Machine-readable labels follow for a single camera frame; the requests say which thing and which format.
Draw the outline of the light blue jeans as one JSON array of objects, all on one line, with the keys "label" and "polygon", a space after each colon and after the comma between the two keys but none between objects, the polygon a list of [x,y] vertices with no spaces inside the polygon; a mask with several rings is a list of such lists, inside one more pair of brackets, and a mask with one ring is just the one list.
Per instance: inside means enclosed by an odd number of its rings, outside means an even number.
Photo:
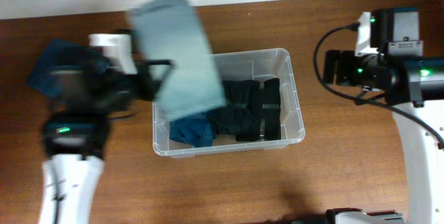
[{"label": "light blue jeans", "polygon": [[155,102],[169,121],[223,107],[221,77],[198,13],[188,0],[152,0],[127,14],[153,79]]}]

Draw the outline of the teal blue garment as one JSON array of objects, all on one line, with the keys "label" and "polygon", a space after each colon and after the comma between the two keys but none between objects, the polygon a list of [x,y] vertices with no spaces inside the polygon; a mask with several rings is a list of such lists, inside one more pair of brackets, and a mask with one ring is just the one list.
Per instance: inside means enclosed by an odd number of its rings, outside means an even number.
[{"label": "teal blue garment", "polygon": [[212,146],[216,132],[206,112],[193,114],[170,123],[169,139],[194,148]]}]

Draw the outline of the dark blue jeans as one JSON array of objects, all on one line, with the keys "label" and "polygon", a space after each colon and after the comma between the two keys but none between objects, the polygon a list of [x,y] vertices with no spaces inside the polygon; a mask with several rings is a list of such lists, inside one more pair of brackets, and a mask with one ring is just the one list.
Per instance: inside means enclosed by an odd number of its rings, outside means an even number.
[{"label": "dark blue jeans", "polygon": [[56,78],[58,71],[91,70],[104,74],[112,63],[101,53],[86,46],[54,39],[37,59],[26,84],[35,91],[49,98],[56,98],[62,93],[62,85]]}]

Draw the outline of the black garment with straps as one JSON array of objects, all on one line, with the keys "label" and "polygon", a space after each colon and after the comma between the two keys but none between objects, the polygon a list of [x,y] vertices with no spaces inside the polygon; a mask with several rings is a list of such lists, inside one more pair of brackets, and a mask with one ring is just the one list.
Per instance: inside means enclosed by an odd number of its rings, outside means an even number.
[{"label": "black garment with straps", "polygon": [[224,80],[226,106],[211,110],[207,118],[218,135],[234,135],[236,141],[260,138],[260,82]]}]

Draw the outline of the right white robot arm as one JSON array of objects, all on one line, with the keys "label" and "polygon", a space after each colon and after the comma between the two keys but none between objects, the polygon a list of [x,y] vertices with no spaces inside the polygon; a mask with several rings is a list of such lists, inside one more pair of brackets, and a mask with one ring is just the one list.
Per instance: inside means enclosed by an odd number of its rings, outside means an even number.
[{"label": "right white robot arm", "polygon": [[392,112],[409,189],[408,223],[443,222],[443,58],[412,51],[365,53],[330,50],[321,84],[363,87],[379,96],[348,96],[357,105]]}]

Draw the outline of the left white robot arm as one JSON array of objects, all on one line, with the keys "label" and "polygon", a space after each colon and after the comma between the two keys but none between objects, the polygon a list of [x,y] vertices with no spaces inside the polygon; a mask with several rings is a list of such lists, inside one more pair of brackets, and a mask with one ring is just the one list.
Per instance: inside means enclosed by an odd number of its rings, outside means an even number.
[{"label": "left white robot arm", "polygon": [[63,88],[62,109],[42,128],[40,223],[88,223],[112,121],[130,118],[135,99],[153,101],[173,68],[170,60],[144,61],[137,62],[135,74],[126,74],[108,61],[90,60],[50,70]]}]

